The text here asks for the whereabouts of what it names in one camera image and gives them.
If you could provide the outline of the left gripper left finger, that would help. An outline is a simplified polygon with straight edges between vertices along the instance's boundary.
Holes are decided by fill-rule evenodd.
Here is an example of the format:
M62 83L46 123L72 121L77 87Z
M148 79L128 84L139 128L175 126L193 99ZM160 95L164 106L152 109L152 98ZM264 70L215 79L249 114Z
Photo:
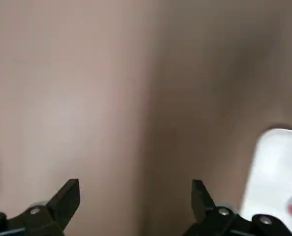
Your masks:
M13 218L0 212L0 236L63 236L79 205L79 180L72 178L45 204L31 206Z

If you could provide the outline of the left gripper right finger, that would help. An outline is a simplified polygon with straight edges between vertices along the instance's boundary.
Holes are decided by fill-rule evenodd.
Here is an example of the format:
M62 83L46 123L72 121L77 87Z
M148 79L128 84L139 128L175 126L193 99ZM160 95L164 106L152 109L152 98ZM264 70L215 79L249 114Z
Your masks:
M246 220L225 206L216 206L201 180L192 180L191 208L196 222L186 236L292 236L278 218L256 214Z

